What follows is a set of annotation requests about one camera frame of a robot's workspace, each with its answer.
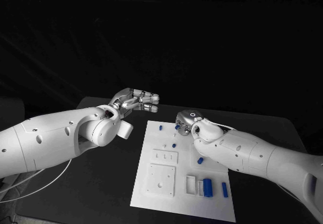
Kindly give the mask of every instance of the white rectangular part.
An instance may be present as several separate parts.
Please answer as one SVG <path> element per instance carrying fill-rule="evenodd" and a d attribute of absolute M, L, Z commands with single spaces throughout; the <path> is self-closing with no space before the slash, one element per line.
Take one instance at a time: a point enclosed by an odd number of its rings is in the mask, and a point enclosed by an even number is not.
<path fill-rule="evenodd" d="M 198 166 L 201 155 L 197 149 L 193 149 L 194 137 L 193 135 L 182 136 L 178 134 L 175 125 L 175 123 L 158 121 L 149 121 L 148 123 L 130 206 L 236 222 L 229 168 L 218 167 L 220 164 L 208 160 L 208 157 L 204 160 L 207 163 Z M 154 150 L 178 152 L 178 164 L 152 161 Z M 194 159 L 197 167 L 193 166 L 193 153 L 197 153 Z M 148 193 L 148 175 L 152 163 L 177 167 L 174 197 Z M 185 179 L 188 175 L 195 176 L 195 182 L 213 179 L 214 197 L 187 194 Z M 227 183 L 229 198 L 224 197 L 223 191 L 217 191 L 217 189 L 223 189 L 223 182 Z"/>
<path fill-rule="evenodd" d="M 204 181 L 198 181 L 198 196 L 204 197 Z"/>
<path fill-rule="evenodd" d="M 195 176 L 187 176 L 185 177 L 185 193 L 188 195 L 195 195 L 197 190 L 195 190 Z"/>
<path fill-rule="evenodd" d="M 174 197 L 175 167 L 151 164 L 146 191 L 149 194 Z"/>
<path fill-rule="evenodd" d="M 152 161 L 156 163 L 178 164 L 178 156 L 180 156 L 178 152 L 156 149 L 152 151 Z"/>

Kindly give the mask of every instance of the hole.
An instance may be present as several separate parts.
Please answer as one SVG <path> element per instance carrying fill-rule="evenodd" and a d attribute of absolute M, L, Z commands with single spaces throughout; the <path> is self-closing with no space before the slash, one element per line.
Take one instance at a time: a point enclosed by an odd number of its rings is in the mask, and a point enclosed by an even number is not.
<path fill-rule="evenodd" d="M 41 135 L 38 135 L 37 141 L 38 141 L 40 144 L 43 143 L 43 136 Z"/>
<path fill-rule="evenodd" d="M 70 136 L 70 134 L 71 134 L 71 129 L 70 129 L 70 127 L 66 127 L 66 133 L 67 133 L 67 135 Z"/>

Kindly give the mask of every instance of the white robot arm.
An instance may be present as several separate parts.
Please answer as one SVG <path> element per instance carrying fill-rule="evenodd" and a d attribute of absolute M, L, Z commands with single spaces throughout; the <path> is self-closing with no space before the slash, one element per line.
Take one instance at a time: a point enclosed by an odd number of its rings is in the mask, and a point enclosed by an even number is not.
<path fill-rule="evenodd" d="M 323 224 L 323 156 L 273 145 L 255 135 L 211 122 L 197 110 L 178 114 L 177 128 L 184 136 L 193 133 L 203 156 L 231 170 L 283 186 Z"/>
<path fill-rule="evenodd" d="M 2 131 L 0 178 L 57 166 L 106 146 L 116 135 L 128 139 L 133 126 L 122 119 L 133 110 L 158 112 L 159 99 L 128 88 L 109 105 L 41 115 Z"/>

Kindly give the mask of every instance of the blue cylinder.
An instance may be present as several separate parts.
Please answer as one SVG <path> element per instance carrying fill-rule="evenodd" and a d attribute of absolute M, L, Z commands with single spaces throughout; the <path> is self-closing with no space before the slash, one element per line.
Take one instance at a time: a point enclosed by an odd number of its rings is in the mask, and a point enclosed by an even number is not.
<path fill-rule="evenodd" d="M 223 183 L 224 197 L 229 197 L 227 183 Z"/>
<path fill-rule="evenodd" d="M 204 196 L 205 197 L 214 197 L 211 179 L 204 179 Z"/>
<path fill-rule="evenodd" d="M 204 158 L 201 157 L 198 160 L 198 163 L 203 164 L 203 162 L 204 162 Z"/>

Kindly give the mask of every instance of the robotic hand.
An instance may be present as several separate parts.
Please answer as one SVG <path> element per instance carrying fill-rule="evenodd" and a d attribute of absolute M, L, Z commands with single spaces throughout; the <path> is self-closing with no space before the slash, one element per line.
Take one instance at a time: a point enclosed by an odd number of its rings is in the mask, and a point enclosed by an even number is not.
<path fill-rule="evenodd" d="M 177 129 L 184 136 L 193 133 L 203 156 L 231 170 L 282 185 L 323 223 L 323 156 L 270 144 L 255 135 L 211 122 L 197 110 L 178 114 Z"/>
<path fill-rule="evenodd" d="M 116 135 L 129 138 L 133 110 L 158 112 L 159 95 L 125 89 L 109 105 L 45 114 L 0 132 L 0 178 L 57 166 Z"/>

